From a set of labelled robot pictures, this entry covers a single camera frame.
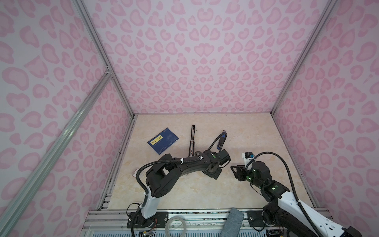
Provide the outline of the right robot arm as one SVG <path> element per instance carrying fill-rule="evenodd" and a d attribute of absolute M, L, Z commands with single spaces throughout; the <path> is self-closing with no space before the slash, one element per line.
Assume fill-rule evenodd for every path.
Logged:
<path fill-rule="evenodd" d="M 295 197 L 289 188 L 272 178 L 264 162 L 253 162 L 250 170 L 244 165 L 231 166 L 231 170 L 238 181 L 258 188 L 267 201 L 261 217 L 256 219 L 262 229 L 283 227 L 298 237 L 362 236 L 355 228 L 343 227 Z"/>

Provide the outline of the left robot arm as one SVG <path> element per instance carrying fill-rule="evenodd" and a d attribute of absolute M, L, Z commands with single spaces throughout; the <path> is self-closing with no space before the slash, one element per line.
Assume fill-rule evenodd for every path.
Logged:
<path fill-rule="evenodd" d="M 158 161 L 142 166 L 136 173 L 136 181 L 145 192 L 139 212 L 144 219 L 153 217 L 160 199 L 172 190 L 180 177 L 201 171 L 216 180 L 224 165 L 230 161 L 231 157 L 226 150 L 218 153 L 206 150 L 187 158 L 175 158 L 166 154 Z"/>

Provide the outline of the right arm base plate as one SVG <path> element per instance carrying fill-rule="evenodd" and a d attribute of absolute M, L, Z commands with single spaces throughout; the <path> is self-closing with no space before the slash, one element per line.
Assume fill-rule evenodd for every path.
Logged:
<path fill-rule="evenodd" d="M 247 211 L 247 218 L 250 227 L 279 227 L 279 221 L 268 211 L 250 210 Z"/>

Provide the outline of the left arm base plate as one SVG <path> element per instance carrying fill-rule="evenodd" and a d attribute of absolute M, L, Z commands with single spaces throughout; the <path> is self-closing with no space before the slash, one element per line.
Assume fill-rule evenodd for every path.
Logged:
<path fill-rule="evenodd" d="M 157 212 L 155 215 L 147 219 L 142 216 L 140 211 L 137 214 L 136 212 L 131 212 L 129 214 L 127 228 L 165 228 L 168 219 L 168 212 Z"/>

